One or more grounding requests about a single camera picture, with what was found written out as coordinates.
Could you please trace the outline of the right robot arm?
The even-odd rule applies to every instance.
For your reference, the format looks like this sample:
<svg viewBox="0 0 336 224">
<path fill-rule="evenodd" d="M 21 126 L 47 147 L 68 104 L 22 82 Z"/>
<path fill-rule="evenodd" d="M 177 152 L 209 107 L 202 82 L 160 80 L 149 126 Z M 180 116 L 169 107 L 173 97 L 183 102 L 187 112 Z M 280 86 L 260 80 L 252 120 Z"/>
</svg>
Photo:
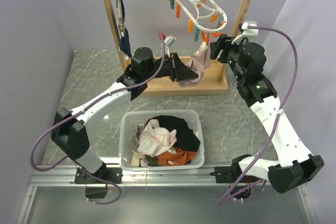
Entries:
<svg viewBox="0 0 336 224">
<path fill-rule="evenodd" d="M 277 161 L 255 159 L 250 154 L 235 158 L 232 178 L 237 182 L 249 176 L 265 179 L 281 194 L 311 181 L 324 166 L 324 161 L 303 144 L 280 105 L 277 91 L 263 74 L 264 48 L 247 38 L 236 43 L 227 35 L 221 35 L 209 46 L 210 58 L 230 67 L 239 95 L 272 138 L 278 156 Z"/>
</svg>

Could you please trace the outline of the white underwear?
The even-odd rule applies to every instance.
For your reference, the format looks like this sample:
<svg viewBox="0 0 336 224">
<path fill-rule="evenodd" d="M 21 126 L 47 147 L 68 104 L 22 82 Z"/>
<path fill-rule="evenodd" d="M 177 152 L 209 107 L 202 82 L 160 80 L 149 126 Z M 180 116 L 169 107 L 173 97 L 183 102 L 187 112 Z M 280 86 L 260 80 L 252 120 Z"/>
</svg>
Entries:
<svg viewBox="0 0 336 224">
<path fill-rule="evenodd" d="M 155 157 L 170 150 L 175 142 L 176 130 L 169 132 L 158 120 L 150 119 L 141 132 L 138 152 Z"/>
</svg>

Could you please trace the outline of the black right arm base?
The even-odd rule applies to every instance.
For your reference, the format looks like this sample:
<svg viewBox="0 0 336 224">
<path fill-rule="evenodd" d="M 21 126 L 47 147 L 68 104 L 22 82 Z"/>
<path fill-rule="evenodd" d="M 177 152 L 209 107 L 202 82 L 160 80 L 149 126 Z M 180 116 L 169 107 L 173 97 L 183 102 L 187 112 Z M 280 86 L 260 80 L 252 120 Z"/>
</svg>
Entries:
<svg viewBox="0 0 336 224">
<path fill-rule="evenodd" d="M 210 173 L 211 176 L 215 177 L 215 181 L 217 184 L 233 184 L 235 180 L 239 177 L 241 174 L 240 167 L 233 168 L 233 165 L 231 166 L 216 166 L 214 168 L 214 171 Z M 243 183 L 243 186 L 236 186 L 233 191 L 230 193 L 231 195 L 238 192 L 240 189 L 243 189 L 244 187 L 258 181 L 259 178 L 255 176 L 249 176 L 245 175 L 243 179 L 240 181 L 240 183 Z M 252 197 L 252 189 L 246 189 L 242 193 L 235 196 L 234 199 L 239 200 L 247 200 L 251 199 Z"/>
</svg>

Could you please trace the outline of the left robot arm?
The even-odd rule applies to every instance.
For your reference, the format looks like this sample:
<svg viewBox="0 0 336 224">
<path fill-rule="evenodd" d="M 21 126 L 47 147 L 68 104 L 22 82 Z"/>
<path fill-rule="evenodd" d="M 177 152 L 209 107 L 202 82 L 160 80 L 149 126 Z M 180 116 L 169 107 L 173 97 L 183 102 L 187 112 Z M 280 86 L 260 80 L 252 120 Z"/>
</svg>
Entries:
<svg viewBox="0 0 336 224">
<path fill-rule="evenodd" d="M 87 170 L 87 177 L 93 183 L 102 182 L 106 165 L 90 149 L 89 129 L 114 109 L 137 98 L 148 87 L 147 82 L 162 77 L 180 82 L 194 80 L 198 74 L 174 52 L 163 51 L 162 57 L 155 60 L 150 48 L 138 48 L 124 73 L 106 91 L 71 111 L 65 108 L 57 111 L 52 141 L 72 161 Z"/>
</svg>

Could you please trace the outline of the pink beige underwear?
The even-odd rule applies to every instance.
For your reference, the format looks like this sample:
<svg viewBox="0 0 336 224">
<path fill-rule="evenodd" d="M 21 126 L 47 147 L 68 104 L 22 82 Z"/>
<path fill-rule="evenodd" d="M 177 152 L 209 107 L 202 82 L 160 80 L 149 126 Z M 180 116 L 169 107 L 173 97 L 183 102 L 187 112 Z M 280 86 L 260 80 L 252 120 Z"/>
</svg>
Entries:
<svg viewBox="0 0 336 224">
<path fill-rule="evenodd" d="M 202 42 L 198 50 L 190 56 L 190 59 L 186 66 L 190 67 L 198 77 L 194 80 L 180 81 L 178 82 L 181 88 L 197 86 L 201 83 L 205 70 L 211 66 L 210 48 L 206 42 Z"/>
</svg>

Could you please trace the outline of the white clip hanger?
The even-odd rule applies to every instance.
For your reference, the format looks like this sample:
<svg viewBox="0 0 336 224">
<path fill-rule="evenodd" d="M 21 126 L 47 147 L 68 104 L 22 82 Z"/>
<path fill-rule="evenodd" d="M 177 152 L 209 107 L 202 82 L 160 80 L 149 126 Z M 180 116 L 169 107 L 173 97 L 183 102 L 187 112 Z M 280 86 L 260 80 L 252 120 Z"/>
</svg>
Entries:
<svg viewBox="0 0 336 224">
<path fill-rule="evenodd" d="M 200 38 L 209 44 L 211 38 L 224 34 L 228 18 L 224 10 L 214 0 L 169 0 L 170 8 L 176 10 L 176 18 L 181 13 L 188 17 L 188 33 L 194 33 L 194 40 Z"/>
</svg>

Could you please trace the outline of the black underwear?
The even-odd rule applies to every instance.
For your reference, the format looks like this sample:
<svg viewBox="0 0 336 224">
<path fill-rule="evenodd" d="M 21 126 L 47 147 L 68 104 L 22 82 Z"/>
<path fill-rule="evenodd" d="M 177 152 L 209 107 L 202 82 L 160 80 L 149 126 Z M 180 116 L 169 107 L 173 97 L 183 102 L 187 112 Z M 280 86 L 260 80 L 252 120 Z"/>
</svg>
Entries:
<svg viewBox="0 0 336 224">
<path fill-rule="evenodd" d="M 174 147 L 188 152 L 198 151 L 200 141 L 184 119 L 170 115 L 159 115 L 152 119 L 158 120 L 159 126 L 167 129 L 169 132 L 176 130 Z"/>
</svg>

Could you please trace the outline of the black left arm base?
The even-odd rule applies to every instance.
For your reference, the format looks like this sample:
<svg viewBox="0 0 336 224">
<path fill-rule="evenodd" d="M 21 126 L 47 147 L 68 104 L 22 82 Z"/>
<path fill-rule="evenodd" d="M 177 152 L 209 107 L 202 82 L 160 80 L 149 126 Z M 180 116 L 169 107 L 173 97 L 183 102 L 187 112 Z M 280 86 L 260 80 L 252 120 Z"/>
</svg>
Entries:
<svg viewBox="0 0 336 224">
<path fill-rule="evenodd" d="M 109 185 L 121 184 L 122 169 L 103 165 L 94 174 L 83 167 L 78 167 L 75 175 L 75 185 L 85 185 L 85 195 L 89 200 L 104 199 L 108 194 Z"/>
</svg>

